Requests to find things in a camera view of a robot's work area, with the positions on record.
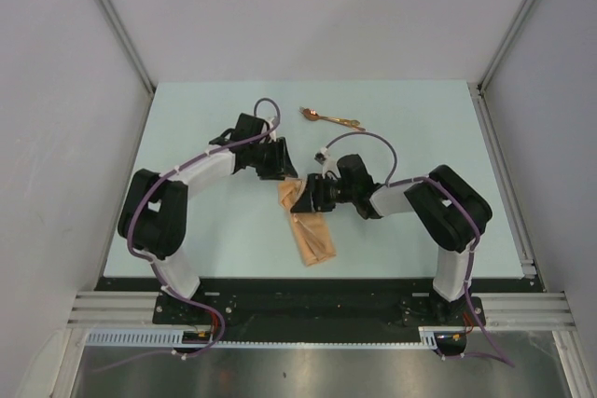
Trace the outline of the peach satin napkin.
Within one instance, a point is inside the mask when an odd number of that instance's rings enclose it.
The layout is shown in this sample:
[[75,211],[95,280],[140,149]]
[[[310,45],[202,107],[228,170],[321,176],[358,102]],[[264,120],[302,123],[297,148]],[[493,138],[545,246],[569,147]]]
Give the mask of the peach satin napkin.
[[306,267],[310,267],[334,258],[337,251],[322,213],[291,211],[305,188],[306,182],[303,180],[282,181],[278,185],[278,200],[288,217],[301,260]]

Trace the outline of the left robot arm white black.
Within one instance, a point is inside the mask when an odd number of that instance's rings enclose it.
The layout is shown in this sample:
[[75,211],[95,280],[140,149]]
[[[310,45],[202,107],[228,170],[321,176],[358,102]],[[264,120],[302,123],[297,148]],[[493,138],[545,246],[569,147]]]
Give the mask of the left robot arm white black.
[[194,158],[164,173],[137,171],[131,180],[117,232],[129,253],[145,260],[166,294],[175,297],[174,313],[186,323],[199,321],[206,301],[196,293],[200,277],[186,260],[187,204],[215,182],[246,168],[261,180],[298,176],[286,140],[276,130],[281,117],[239,115],[236,125],[209,141]]

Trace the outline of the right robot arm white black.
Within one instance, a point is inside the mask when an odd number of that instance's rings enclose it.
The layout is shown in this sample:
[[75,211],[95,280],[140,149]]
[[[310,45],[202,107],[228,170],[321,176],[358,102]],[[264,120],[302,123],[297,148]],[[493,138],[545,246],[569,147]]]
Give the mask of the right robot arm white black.
[[438,246],[430,312],[441,324],[452,324],[464,313],[470,290],[474,252],[493,218],[490,204],[447,165],[428,175],[390,185],[376,183],[357,154],[327,161],[325,169],[307,176],[290,212],[329,213],[350,203],[365,220],[414,213]]

